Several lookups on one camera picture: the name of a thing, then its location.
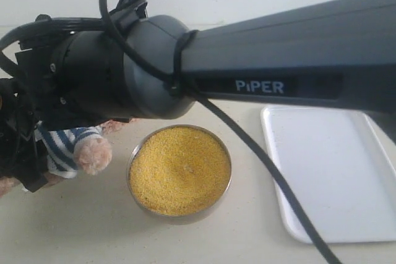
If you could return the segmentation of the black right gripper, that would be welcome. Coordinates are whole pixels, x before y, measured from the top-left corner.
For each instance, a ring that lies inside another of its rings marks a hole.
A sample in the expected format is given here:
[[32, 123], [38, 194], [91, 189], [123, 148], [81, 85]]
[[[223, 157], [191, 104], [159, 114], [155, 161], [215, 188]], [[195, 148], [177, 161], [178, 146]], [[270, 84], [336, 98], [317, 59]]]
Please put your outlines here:
[[123, 53], [103, 30], [58, 29], [48, 22], [20, 27], [16, 54], [35, 113], [47, 130], [128, 123], [120, 96]]

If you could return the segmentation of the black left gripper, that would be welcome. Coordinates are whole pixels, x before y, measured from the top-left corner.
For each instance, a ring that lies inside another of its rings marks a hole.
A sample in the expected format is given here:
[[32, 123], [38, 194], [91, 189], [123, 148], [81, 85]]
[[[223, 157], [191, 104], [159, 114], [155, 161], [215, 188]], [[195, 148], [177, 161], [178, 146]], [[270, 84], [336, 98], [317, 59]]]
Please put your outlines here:
[[46, 148], [35, 138], [37, 117], [16, 79], [1, 79], [1, 190], [21, 183], [29, 192], [46, 185]]

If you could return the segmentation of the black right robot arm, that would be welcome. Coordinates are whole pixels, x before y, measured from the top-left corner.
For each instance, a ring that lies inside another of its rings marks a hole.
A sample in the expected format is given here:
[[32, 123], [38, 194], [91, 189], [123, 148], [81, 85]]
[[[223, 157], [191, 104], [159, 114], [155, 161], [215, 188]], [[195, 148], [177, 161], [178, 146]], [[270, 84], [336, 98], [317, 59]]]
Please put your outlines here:
[[395, 0], [333, 0], [193, 36], [166, 15], [127, 29], [128, 43], [169, 82], [101, 31], [16, 54], [49, 130], [176, 119], [192, 106], [192, 87], [220, 100], [362, 111], [395, 138]]

